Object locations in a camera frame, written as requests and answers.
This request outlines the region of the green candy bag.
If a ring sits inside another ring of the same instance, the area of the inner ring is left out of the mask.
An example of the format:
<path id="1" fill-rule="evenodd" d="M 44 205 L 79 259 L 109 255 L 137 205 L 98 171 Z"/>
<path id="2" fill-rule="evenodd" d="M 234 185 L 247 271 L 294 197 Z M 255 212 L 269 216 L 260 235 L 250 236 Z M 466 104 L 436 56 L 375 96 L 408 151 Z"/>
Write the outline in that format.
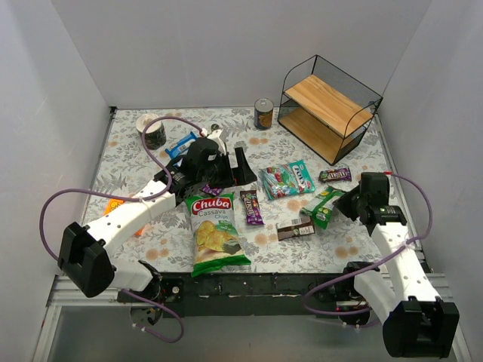
<path id="1" fill-rule="evenodd" d="M 309 216 L 314 225 L 325 230 L 333 216 L 334 203 L 345 194 L 346 192 L 342 189 L 328 186 L 302 207 L 300 213 Z"/>

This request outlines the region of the purple M&M bag front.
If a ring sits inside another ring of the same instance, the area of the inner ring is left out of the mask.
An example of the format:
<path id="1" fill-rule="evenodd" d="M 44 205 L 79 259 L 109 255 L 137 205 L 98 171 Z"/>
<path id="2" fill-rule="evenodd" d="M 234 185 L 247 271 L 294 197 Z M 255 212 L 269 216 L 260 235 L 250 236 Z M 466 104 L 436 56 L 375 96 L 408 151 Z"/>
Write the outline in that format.
<path id="1" fill-rule="evenodd" d="M 313 235 L 315 233 L 315 228 L 310 218 L 293 219 L 290 222 L 277 223 L 275 228 L 279 241 Z"/>

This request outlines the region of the teal Fox's candy bag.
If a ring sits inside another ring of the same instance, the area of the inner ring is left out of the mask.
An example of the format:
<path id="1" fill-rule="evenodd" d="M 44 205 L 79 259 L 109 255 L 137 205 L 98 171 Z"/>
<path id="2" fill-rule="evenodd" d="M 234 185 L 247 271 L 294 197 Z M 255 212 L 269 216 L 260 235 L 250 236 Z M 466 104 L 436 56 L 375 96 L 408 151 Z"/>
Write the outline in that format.
<path id="1" fill-rule="evenodd" d="M 315 191 L 315 184 L 303 160 L 265 167 L 260 175 L 269 200 Z"/>

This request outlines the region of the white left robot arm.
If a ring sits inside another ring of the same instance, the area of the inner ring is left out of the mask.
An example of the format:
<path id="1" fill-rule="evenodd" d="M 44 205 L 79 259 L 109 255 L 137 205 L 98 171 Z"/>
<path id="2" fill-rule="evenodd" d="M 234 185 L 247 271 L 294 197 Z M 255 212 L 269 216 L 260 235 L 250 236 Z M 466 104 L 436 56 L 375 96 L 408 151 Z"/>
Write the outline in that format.
<path id="1" fill-rule="evenodd" d="M 173 210 L 203 186 L 227 189 L 256 181 L 243 148 L 235 149 L 231 167 L 225 143 L 213 137 L 193 141 L 188 151 L 173 158 L 138 192 L 109 214 L 64 232 L 57 264 L 88 297 L 109 288 L 145 292 L 161 275 L 146 262 L 112 262 L 118 248 L 152 219 Z"/>

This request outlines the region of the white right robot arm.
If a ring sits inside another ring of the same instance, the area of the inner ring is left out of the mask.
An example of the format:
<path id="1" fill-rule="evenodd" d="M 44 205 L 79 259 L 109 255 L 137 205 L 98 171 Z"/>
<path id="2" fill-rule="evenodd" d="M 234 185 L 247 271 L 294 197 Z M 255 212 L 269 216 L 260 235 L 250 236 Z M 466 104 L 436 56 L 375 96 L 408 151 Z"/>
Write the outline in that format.
<path id="1" fill-rule="evenodd" d="M 366 227 L 382 256 L 379 262 L 350 263 L 343 273 L 382 322 L 390 356 L 446 358 L 460 313 L 430 283 L 408 239 L 404 213 L 389 203 L 389 189 L 386 173 L 366 172 L 336 201 L 344 216 Z"/>

